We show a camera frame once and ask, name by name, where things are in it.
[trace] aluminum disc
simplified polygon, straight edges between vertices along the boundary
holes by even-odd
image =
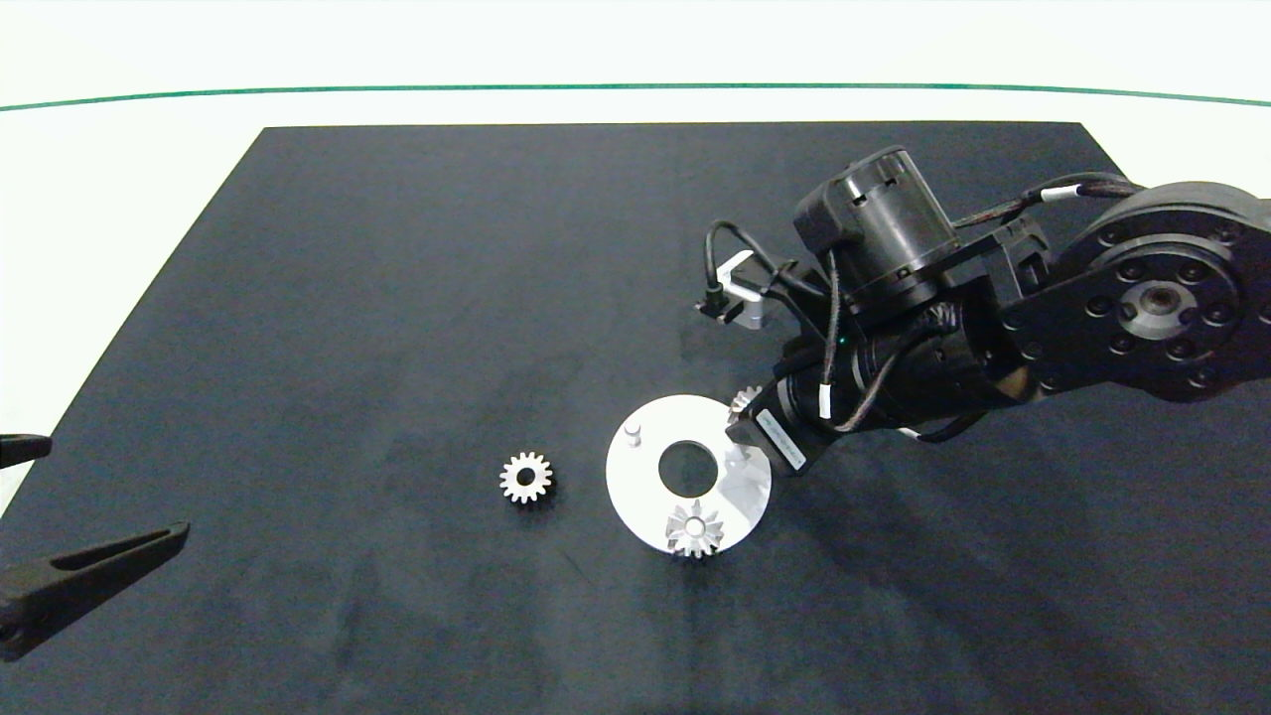
[[[723,535],[719,551],[746,538],[768,508],[773,478],[768,457],[756,447],[733,443],[724,433],[728,406],[697,395],[672,395],[649,403],[628,418],[609,444],[605,480],[618,517],[641,541],[671,554],[667,522],[676,507],[700,503],[717,514]],[[714,486],[700,497],[680,497],[662,484],[662,453],[680,443],[702,447],[714,458]]]

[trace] dark surface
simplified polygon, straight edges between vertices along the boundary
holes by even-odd
[[[1271,710],[1268,385],[849,438],[702,566],[618,521],[623,418],[793,330],[691,310],[702,230],[798,254],[798,198],[888,144],[953,216],[1112,168],[1075,124],[263,132],[0,522],[10,564],[188,546],[0,671],[4,711]],[[552,509],[497,488],[529,450]]]

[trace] spur gear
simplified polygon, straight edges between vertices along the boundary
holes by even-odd
[[[719,541],[723,538],[723,522],[717,512],[702,516],[702,500],[694,499],[693,507],[688,511],[676,507],[671,518],[666,521],[666,547],[672,554],[702,559],[712,556],[719,551]]]
[[[755,386],[737,392],[737,395],[732,399],[732,403],[728,405],[730,425],[737,422],[737,417],[741,415],[742,410],[745,410],[747,405],[750,405],[751,400],[759,398],[759,394],[764,389]]]
[[[522,480],[521,472],[529,471],[529,476]],[[552,488],[552,464],[533,452],[522,452],[519,457],[512,457],[503,465],[502,481],[503,497],[513,504],[529,504],[538,502],[540,497],[547,497]]]

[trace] black cable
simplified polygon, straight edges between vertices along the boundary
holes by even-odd
[[[887,381],[887,376],[896,370],[896,364],[900,363],[901,357],[925,339],[957,331],[960,321],[958,309],[951,302],[935,302],[923,310],[921,316],[909,328],[907,334],[901,334],[897,339],[897,347],[891,351],[891,354],[883,361],[873,380],[869,381],[864,395],[860,398],[860,403],[852,411],[852,417],[843,424],[833,425],[835,432],[855,432],[869,414],[874,401],[878,400],[882,385]]]
[[[839,348],[839,309],[841,296],[839,295],[839,264],[834,258],[834,249],[826,251],[830,263],[830,326],[825,334],[825,366],[821,368],[821,385],[830,385],[830,373],[834,371],[834,353]]]
[[[1003,201],[1002,203],[982,211],[976,211],[970,216],[963,216],[953,221],[953,227],[962,229],[991,221],[994,218],[1003,218],[1002,222],[1009,222],[1014,220],[1024,208],[1041,203],[1042,190],[1074,184],[1077,185],[1078,196],[1094,198],[1125,198],[1127,196],[1134,196],[1144,188],[1120,174],[1108,171],[1077,171],[1064,174],[1061,177],[1046,179],[1036,185],[1031,185],[1022,190],[1016,198]]]
[[[869,415],[869,409],[873,408],[873,404],[878,400],[878,392],[882,391],[882,384],[886,382],[887,376],[896,370],[901,357],[904,357],[904,354],[918,343],[932,337],[935,337],[935,333],[921,330],[915,333],[911,338],[901,342],[896,349],[892,349],[891,354],[887,356],[887,359],[883,361],[882,367],[878,368],[877,373],[874,373],[873,380],[869,381],[869,386],[860,398],[860,403],[857,404],[857,409],[852,411],[852,417],[848,418],[845,423],[834,425],[834,431],[840,433],[855,432],[855,429],[860,427],[860,423],[864,422],[866,417]]]
[[[775,276],[777,279],[782,281],[783,283],[785,283],[792,288],[802,290],[803,292],[815,295],[817,297],[826,297],[825,291],[821,290],[820,287],[805,281],[803,278],[799,278],[798,276],[789,274],[788,272],[789,263],[778,264],[777,260],[773,259],[773,257],[768,253],[768,250],[765,250],[764,246],[758,240],[755,240],[752,235],[744,231],[741,226],[738,226],[737,224],[723,218],[719,218],[710,224],[710,227],[707,230],[705,240],[702,241],[702,248],[705,257],[707,291],[714,292],[718,290],[723,290],[723,287],[719,284],[719,278],[716,276],[717,265],[714,259],[714,236],[717,232],[719,232],[721,229],[728,230],[728,232],[737,236],[737,240],[745,243],[747,248],[754,250],[755,258],[764,265],[764,268],[768,269],[769,273]]]
[[[957,436],[971,429],[976,423],[984,419],[988,413],[971,413],[970,415],[961,415],[953,418],[943,428],[930,432],[930,433],[913,433],[913,438],[918,442],[925,442],[927,444],[938,444],[942,442],[948,442]]]

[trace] screw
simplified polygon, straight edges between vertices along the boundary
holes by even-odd
[[[1220,325],[1234,316],[1235,311],[1227,302],[1215,302],[1205,309],[1205,321]]]
[[[1234,224],[1224,224],[1218,226],[1214,231],[1214,240],[1221,243],[1223,245],[1230,245],[1240,237],[1240,229]]]
[[[1094,317],[1102,317],[1112,311],[1113,305],[1116,305],[1116,302],[1113,302],[1111,297],[1106,295],[1096,295],[1089,302],[1085,304],[1085,311]]]
[[[1197,390],[1205,390],[1206,387],[1213,386],[1214,381],[1216,380],[1218,380],[1218,373],[1214,371],[1214,368],[1201,368],[1196,371],[1196,373],[1187,382],[1190,382],[1191,386]]]
[[[1132,258],[1129,260],[1122,260],[1121,267],[1117,268],[1117,274],[1121,276],[1121,279],[1131,282],[1143,278],[1144,273],[1146,272],[1148,268],[1143,264],[1143,260],[1135,260]]]
[[[1188,260],[1182,268],[1178,268],[1178,278],[1183,282],[1196,283],[1209,276],[1209,265],[1199,260]]]
[[[1186,337],[1172,339],[1166,344],[1166,353],[1174,361],[1186,361],[1196,352],[1196,345]]]
[[[1112,337],[1110,347],[1112,347],[1112,352],[1125,354],[1126,352],[1134,349],[1134,335],[1129,333],[1118,333]]]

